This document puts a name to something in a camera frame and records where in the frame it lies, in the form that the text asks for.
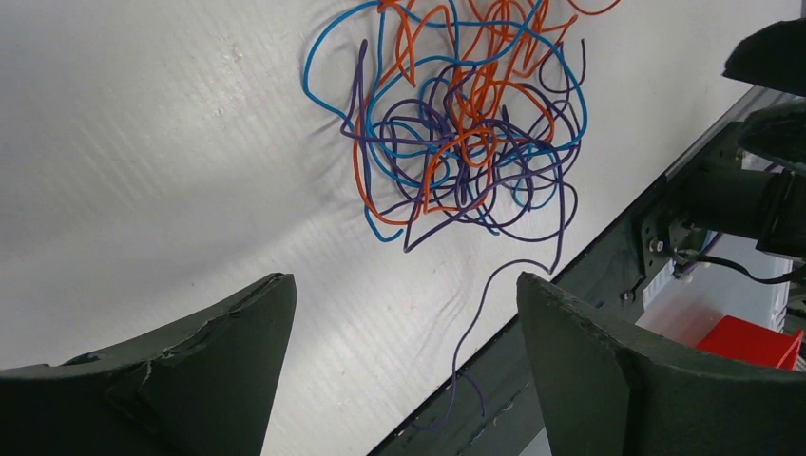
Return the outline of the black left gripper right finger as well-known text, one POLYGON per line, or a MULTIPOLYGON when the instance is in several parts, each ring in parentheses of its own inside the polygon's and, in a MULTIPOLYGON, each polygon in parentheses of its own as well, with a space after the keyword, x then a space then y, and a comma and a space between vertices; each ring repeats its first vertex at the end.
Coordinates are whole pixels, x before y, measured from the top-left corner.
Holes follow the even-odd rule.
POLYGON ((522 273, 517 309, 555 455, 801 455, 805 376, 625 322, 522 273))

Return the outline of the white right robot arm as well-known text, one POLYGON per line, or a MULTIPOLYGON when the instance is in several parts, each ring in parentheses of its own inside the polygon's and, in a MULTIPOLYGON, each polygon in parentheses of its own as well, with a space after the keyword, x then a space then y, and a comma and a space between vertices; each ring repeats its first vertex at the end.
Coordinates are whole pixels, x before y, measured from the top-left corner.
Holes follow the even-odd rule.
POLYGON ((779 21, 743 38, 722 75, 790 99, 748 113, 731 132, 730 146, 758 159, 758 166, 700 166, 682 182, 675 217, 751 239, 765 254, 804 258, 804 19, 779 21))

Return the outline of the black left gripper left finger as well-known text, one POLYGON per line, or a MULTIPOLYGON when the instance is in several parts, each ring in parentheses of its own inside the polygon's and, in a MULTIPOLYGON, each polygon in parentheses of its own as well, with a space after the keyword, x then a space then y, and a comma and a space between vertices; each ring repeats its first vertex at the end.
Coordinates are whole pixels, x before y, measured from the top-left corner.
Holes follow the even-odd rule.
POLYGON ((297 287, 271 274, 66 363, 1 373, 5 455, 258 455, 297 287))

